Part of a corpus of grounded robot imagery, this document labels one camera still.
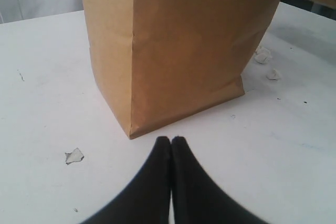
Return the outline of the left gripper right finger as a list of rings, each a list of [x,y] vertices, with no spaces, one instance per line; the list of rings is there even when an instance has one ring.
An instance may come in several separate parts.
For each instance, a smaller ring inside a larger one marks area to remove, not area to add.
[[[175,223],[266,223],[209,177],[182,136],[171,141],[170,168]]]

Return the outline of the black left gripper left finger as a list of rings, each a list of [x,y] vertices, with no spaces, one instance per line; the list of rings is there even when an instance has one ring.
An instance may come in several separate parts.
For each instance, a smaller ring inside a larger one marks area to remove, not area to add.
[[[169,223],[170,161],[170,140],[159,136],[135,177],[84,223]]]

